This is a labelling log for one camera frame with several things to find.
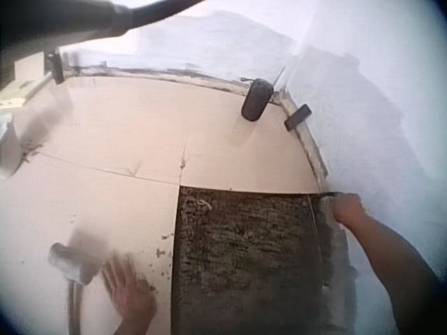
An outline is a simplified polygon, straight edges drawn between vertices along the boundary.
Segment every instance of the floor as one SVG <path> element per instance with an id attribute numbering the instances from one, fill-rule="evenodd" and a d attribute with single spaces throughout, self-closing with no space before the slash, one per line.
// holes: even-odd
<path id="1" fill-rule="evenodd" d="M 78 77 L 49 83 L 15 112 L 29 155 L 0 181 L 0 303 L 24 334 L 66 332 L 66 281 L 47 263 L 55 242 L 100 258 L 132 253 L 156 287 L 149 334 L 170 334 L 180 185 L 318 192 L 283 110 L 269 105 L 249 123 L 243 100 L 173 82 Z M 83 334 L 112 334 L 119 324 L 100 278 L 85 288 L 81 318 Z"/>

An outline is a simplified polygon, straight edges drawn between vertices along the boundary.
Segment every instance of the black hose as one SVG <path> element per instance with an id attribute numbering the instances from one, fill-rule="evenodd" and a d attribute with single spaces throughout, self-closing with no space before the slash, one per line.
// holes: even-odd
<path id="1" fill-rule="evenodd" d="M 132 9 L 131 29 L 155 23 L 186 10 L 203 0 L 166 0 Z"/>

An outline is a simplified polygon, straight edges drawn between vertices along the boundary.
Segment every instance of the wall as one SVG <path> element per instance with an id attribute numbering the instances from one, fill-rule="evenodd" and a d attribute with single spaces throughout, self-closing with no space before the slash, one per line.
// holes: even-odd
<path id="1" fill-rule="evenodd" d="M 116 0 L 136 7 L 151 1 Z M 192 70 L 274 82 L 312 22 L 312 0 L 207 0 L 126 35 L 64 47 L 72 66 Z M 297 27 L 296 20 L 302 24 Z"/>
<path id="2" fill-rule="evenodd" d="M 447 239 L 447 28 L 419 0 L 321 1 L 286 83 L 334 191 L 359 193 L 439 276 Z M 357 334 L 392 334 L 389 298 L 349 234 Z"/>

